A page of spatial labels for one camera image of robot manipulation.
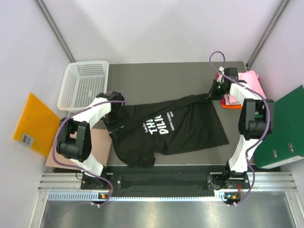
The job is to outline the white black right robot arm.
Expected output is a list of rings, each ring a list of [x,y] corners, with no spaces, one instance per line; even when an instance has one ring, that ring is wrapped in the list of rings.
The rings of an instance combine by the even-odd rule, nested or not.
[[[235,67],[219,67],[217,78],[209,91],[214,99],[232,97],[241,105],[238,121],[240,138],[233,156],[227,163],[222,183],[233,188],[244,176],[256,148],[273,131],[274,101],[267,99],[256,74],[239,73]]]

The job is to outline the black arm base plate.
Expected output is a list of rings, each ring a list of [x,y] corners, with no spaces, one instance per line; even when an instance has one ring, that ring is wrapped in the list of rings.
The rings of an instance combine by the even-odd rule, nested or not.
[[[223,165],[108,166],[103,177],[112,183],[116,197],[200,197],[212,196],[215,190],[249,188],[248,179],[224,184],[223,171]]]

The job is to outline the black printed t-shirt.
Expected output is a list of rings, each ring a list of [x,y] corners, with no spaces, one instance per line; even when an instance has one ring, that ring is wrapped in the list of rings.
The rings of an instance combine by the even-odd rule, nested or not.
[[[108,130],[117,157],[129,167],[152,167],[154,154],[174,155],[229,143],[207,94],[152,104],[124,105]]]

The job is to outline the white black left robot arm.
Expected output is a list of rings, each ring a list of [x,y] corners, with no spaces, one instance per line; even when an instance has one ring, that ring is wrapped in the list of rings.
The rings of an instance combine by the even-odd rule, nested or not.
[[[100,93],[86,108],[61,119],[52,146],[53,160],[62,166],[79,168],[92,177],[97,188],[105,187],[108,177],[102,174],[104,165],[92,153],[91,129],[100,120],[111,125],[114,114],[125,104],[125,97],[117,91]]]

